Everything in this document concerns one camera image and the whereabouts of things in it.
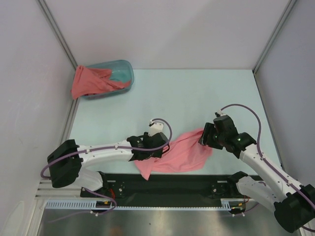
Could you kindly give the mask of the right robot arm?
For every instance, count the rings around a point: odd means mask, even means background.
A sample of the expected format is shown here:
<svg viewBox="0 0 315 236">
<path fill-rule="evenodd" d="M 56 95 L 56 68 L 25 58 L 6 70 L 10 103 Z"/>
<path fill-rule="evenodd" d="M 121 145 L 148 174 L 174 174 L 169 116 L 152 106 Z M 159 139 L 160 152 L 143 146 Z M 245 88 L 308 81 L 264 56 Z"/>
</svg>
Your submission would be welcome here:
<svg viewBox="0 0 315 236">
<path fill-rule="evenodd" d="M 207 122 L 199 139 L 203 146 L 225 149 L 250 166 L 263 183 L 257 183 L 244 172 L 237 172 L 227 185 L 232 197 L 241 194 L 270 210 L 280 226 L 292 233 L 315 218 L 315 188 L 303 186 L 258 152 L 258 142 L 248 133 L 239 133 L 231 117 L 221 115 Z"/>
</svg>

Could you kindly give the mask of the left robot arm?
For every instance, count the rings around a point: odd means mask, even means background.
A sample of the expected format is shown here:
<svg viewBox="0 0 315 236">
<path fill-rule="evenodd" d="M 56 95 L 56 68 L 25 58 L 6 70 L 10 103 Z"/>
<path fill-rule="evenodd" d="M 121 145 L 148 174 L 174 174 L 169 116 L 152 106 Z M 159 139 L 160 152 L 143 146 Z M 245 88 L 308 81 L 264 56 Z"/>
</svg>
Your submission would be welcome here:
<svg viewBox="0 0 315 236">
<path fill-rule="evenodd" d="M 162 132 L 152 136 L 145 132 L 121 142 L 99 146 L 78 145 L 74 139 L 67 140 L 47 157 L 47 169 L 50 173 L 48 178 L 53 188 L 74 184 L 102 197 L 109 190 L 105 174 L 100 170 L 91 171 L 89 167 L 112 161 L 132 162 L 161 158 L 169 150 L 169 140 Z"/>
</svg>

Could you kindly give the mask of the light pink t shirt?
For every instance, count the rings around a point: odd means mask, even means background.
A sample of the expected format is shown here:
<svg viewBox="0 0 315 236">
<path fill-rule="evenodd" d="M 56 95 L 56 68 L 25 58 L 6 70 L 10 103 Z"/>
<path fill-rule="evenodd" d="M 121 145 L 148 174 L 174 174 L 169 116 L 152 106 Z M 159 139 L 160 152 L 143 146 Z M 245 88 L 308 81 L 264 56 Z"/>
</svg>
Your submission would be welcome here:
<svg viewBox="0 0 315 236">
<path fill-rule="evenodd" d="M 198 142 L 202 134 L 202 128 L 183 133 L 170 142 L 170 150 L 161 158 L 151 157 L 135 161 L 135 166 L 145 180 L 148 180 L 152 173 L 171 174 L 200 170 L 213 153 L 211 147 Z"/>
</svg>

